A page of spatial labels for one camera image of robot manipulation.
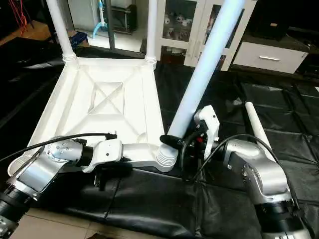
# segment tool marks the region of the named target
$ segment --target cabinet drawer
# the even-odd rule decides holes
[[[306,56],[302,51],[242,42],[234,64],[294,73]]]

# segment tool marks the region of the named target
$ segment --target black cable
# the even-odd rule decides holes
[[[186,140],[183,142],[183,145],[180,151],[180,168],[181,168],[182,176],[184,175],[183,173],[184,172],[184,157],[185,157],[186,148],[195,138],[199,137],[202,133],[203,133],[202,130],[197,130],[193,132],[191,135],[189,135],[186,138]]]
[[[80,134],[73,134],[73,135],[63,136],[63,137],[51,139],[51,140],[46,141],[46,142],[37,143],[35,145],[32,145],[32,146],[29,146],[27,148],[21,149],[21,150],[19,150],[17,152],[14,152],[14,153],[8,155],[7,157],[4,157],[4,158],[0,159],[0,163],[2,161],[4,161],[4,160],[8,159],[8,158],[11,158],[11,157],[17,155],[17,154],[24,153],[26,151],[45,146],[45,145],[50,144],[50,143],[55,143],[55,142],[63,141],[63,140],[66,140],[66,139],[72,139],[72,138],[76,138],[76,137],[85,137],[85,136],[105,136],[106,139],[117,138],[116,134],[111,134],[111,133],[80,133]]]
[[[249,138],[252,138],[254,140],[256,140],[258,143],[260,143],[261,145],[263,145],[268,151],[269,153],[272,155],[272,157],[274,158],[275,162],[281,166],[281,168],[283,169],[280,161],[278,160],[278,158],[276,157],[276,155],[274,154],[274,152],[272,151],[272,149],[264,142],[262,141],[261,139],[257,138],[256,136],[253,136],[253,135],[250,135],[250,134],[236,134],[236,135],[233,135],[233,136],[230,136],[228,138],[226,138],[225,140],[223,140],[214,150],[213,152],[209,155],[209,157],[204,161],[203,165],[200,167],[200,169],[197,171],[197,173],[195,174],[195,176],[191,179],[191,182],[194,182],[196,180],[196,178],[198,177],[198,175],[201,173],[201,171],[203,171],[204,167],[206,166],[207,163],[210,162],[210,160],[212,159],[212,157],[216,154],[216,152],[221,148],[223,147],[226,143],[228,143],[230,140],[232,139],[235,139],[235,138],[239,138],[239,137],[249,137]],[[288,187],[290,189],[290,193],[291,193],[291,197],[292,197],[292,200],[296,206],[296,209],[297,211],[300,210],[300,206],[299,206],[299,202],[298,202],[298,198],[297,198],[297,195],[296,195],[296,192],[295,192],[295,189],[294,187],[292,186],[291,184],[291,181],[287,175],[287,173],[285,172],[285,170],[283,169],[283,172],[286,176],[286,179],[287,179],[287,184],[288,184]],[[312,238],[314,238],[315,236],[315,232],[313,230],[313,228],[311,227],[311,225],[309,224],[309,222],[307,221],[307,219],[304,217],[304,216],[301,216],[301,219],[303,221],[303,223],[305,224],[306,228],[308,229],[310,235]]]

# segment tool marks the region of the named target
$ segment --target black cloth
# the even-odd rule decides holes
[[[26,69],[52,62],[60,54],[52,45],[40,48],[27,62],[17,62],[17,56],[7,62],[16,70],[10,79],[1,81],[1,89],[11,92],[2,96],[2,156],[27,144],[62,70],[53,63],[42,64],[44,69]],[[46,51],[52,51],[51,58]],[[77,49],[77,54],[121,57],[84,48]],[[192,72],[193,68],[185,66],[157,64],[155,77],[165,131]],[[319,238],[319,92],[300,82],[264,78],[245,72],[215,72],[199,107],[214,107],[221,123],[219,136],[224,139],[252,133],[242,103],[254,103],[270,144]],[[12,136],[15,142],[6,140]],[[241,180],[218,161],[212,161],[205,171],[208,183],[193,185],[181,180],[178,163],[167,174],[154,168],[112,167],[103,169],[102,175],[101,187],[96,188],[94,173],[60,174],[37,206],[166,238],[261,238],[254,207]]]

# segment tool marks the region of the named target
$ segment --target white pipe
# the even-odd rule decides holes
[[[203,53],[180,102],[168,134],[183,137],[198,104],[235,28],[245,0],[226,0],[222,5]],[[157,160],[167,171],[176,163],[178,151],[165,144],[159,148]]]
[[[251,124],[251,127],[253,129],[253,132],[254,132],[254,135],[261,139],[262,141],[264,141],[270,148],[270,143],[268,141],[268,138],[265,134],[265,131],[264,131],[264,128],[259,120],[259,117],[257,115],[257,112],[255,110],[255,107],[253,105],[253,103],[251,102],[247,102],[245,104],[245,107],[246,107],[246,110],[247,110],[247,113],[248,113],[248,118],[249,118],[249,121],[250,121],[250,124]],[[272,157],[272,155],[270,154],[270,152],[260,143],[257,143],[264,151],[265,151],[265,154],[267,156],[267,158],[269,158],[270,160],[274,161],[275,162],[275,159]]]
[[[145,60],[156,66],[155,43],[156,43],[156,26],[158,15],[158,0],[149,0],[149,17],[148,17],[148,40]]]
[[[52,17],[56,34],[59,38],[59,43],[62,48],[62,56],[64,61],[76,59],[76,55],[72,50],[68,33],[66,31],[64,21],[60,12],[60,8],[56,0],[46,0]]]
[[[100,11],[100,21],[101,21],[101,26],[104,26],[104,16],[103,16],[103,4],[102,1],[99,1],[99,11]]]

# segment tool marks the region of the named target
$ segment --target robotic arm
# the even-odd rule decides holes
[[[194,120],[199,127],[204,127],[200,132],[206,133],[207,141],[201,142],[198,148],[202,151],[200,155],[209,160],[210,152],[218,147],[218,118],[212,106],[206,106],[195,114]],[[182,139],[170,135],[162,135],[160,139],[176,149],[184,144]],[[231,139],[221,153],[224,166],[243,180],[255,206],[263,239],[311,238],[296,213],[296,202],[283,169],[269,159],[261,146]],[[31,202],[39,199],[64,166],[81,167],[89,173],[100,164],[118,162],[122,157],[122,143],[116,135],[95,147],[86,146],[83,139],[68,139],[42,147],[8,179],[0,193],[0,239],[10,237]]]
[[[212,106],[199,110],[194,116],[194,121],[199,132],[206,132],[206,142],[201,138],[197,140],[199,144],[197,147],[190,143],[188,149],[191,154],[195,154],[193,158],[203,157],[206,162],[209,160],[211,151],[219,145],[219,121]],[[188,139],[183,141],[170,135],[162,136],[161,141],[175,149],[181,149],[185,143],[189,142]],[[244,140],[231,139],[218,154],[221,155],[223,165],[242,179],[255,206],[263,239],[311,238],[307,226],[296,211],[297,202],[292,198],[283,169],[264,147]]]
[[[97,165],[122,158],[122,143],[116,138],[101,141],[94,148],[85,144],[83,139],[48,144],[8,179],[0,193],[0,239],[11,236],[31,202],[39,199],[65,165],[89,173]]]

